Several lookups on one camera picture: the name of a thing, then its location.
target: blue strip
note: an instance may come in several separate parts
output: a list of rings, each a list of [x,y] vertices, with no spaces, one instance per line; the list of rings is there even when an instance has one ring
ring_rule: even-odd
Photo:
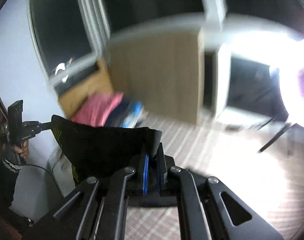
[[[148,176],[149,176],[149,156],[148,156],[148,154],[146,154],[144,172],[143,172],[143,195],[144,196],[147,194]]]

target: person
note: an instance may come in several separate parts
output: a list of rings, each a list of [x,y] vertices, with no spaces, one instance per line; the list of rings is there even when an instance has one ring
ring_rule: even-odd
[[[9,209],[14,200],[16,179],[21,169],[21,166],[14,165],[9,160],[12,160],[15,154],[27,158],[28,147],[28,141],[25,141],[22,149],[10,144],[3,149],[0,160],[0,240],[21,239],[22,234],[33,225],[30,219]]]

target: wire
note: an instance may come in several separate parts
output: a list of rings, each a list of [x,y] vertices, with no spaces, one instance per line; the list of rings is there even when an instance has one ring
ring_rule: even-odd
[[[53,180],[53,182],[54,182],[56,188],[58,189],[58,191],[61,193],[61,190],[60,190],[60,188],[58,187],[58,185],[56,184],[56,181],[55,181],[55,178],[54,178],[53,174],[51,174],[47,169],[45,169],[45,168],[43,168],[43,167],[41,167],[41,166],[38,166],[38,165],[34,165],[34,164],[22,164],[22,165],[18,165],[18,166],[31,166],[31,167],[37,167],[37,168],[40,168],[40,169],[46,171],[46,172],[51,176],[51,178],[52,178],[52,180]]]

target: triangular cutout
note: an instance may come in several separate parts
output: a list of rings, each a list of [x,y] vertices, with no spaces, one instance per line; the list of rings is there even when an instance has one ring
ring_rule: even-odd
[[[252,216],[227,192],[221,192],[221,198],[234,226],[239,226],[252,219]]]

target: white wall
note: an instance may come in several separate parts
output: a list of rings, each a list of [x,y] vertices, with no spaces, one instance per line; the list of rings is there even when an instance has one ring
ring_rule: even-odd
[[[6,108],[24,100],[23,121],[49,122],[53,114],[64,115],[55,93],[47,86],[34,50],[28,3],[29,0],[8,0],[0,11],[0,97]],[[28,163],[45,167],[57,149],[52,132],[44,131],[30,140]],[[38,168],[23,167],[11,208],[34,220],[47,213],[59,198],[47,176]]]

